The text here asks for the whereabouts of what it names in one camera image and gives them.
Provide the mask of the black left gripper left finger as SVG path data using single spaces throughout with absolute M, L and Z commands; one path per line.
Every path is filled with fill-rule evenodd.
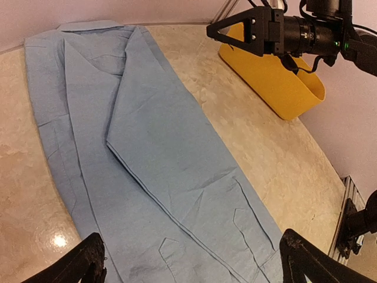
M 105 247 L 99 233 L 93 232 L 54 264 L 25 282 L 104 282 Z

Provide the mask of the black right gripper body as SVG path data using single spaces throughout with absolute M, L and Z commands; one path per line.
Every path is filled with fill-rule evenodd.
M 251 53 L 258 56 L 284 53 L 282 9 L 255 7 L 251 10 Z

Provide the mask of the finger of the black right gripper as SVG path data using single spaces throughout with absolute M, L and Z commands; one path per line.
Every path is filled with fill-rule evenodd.
M 223 44 L 231 45 L 243 51 L 247 51 L 257 56 L 263 56 L 263 41 L 255 38 L 253 34 L 244 28 L 231 28 L 227 34 L 222 34 L 218 30 L 207 28 L 207 36 Z
M 263 18 L 264 13 L 267 11 L 266 7 L 254 7 L 238 14 L 234 14 L 228 18 L 216 21 L 207 26 L 207 34 L 216 34 L 221 29 L 230 27 L 238 23 L 246 23 L 247 26 L 257 25 Z

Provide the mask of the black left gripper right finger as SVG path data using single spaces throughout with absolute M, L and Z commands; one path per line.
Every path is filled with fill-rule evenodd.
M 285 230 L 279 244 L 283 282 L 373 282 L 340 264 L 293 229 Z

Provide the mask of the yellow plastic basket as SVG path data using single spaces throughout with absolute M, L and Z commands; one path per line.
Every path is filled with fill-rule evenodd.
M 276 56 L 258 57 L 227 44 L 220 46 L 219 56 L 281 119 L 293 120 L 326 97 L 316 74 L 294 74 Z

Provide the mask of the light blue long sleeve shirt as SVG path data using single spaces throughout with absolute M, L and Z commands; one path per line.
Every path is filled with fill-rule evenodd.
M 282 282 L 281 231 L 149 31 L 71 23 L 25 40 L 55 186 L 107 282 Z

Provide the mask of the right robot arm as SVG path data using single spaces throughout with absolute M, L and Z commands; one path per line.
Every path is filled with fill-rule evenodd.
M 220 57 L 284 120 L 325 99 L 318 63 L 338 55 L 376 74 L 376 32 L 352 22 L 351 1 L 301 1 L 298 16 L 267 1 L 207 26 Z

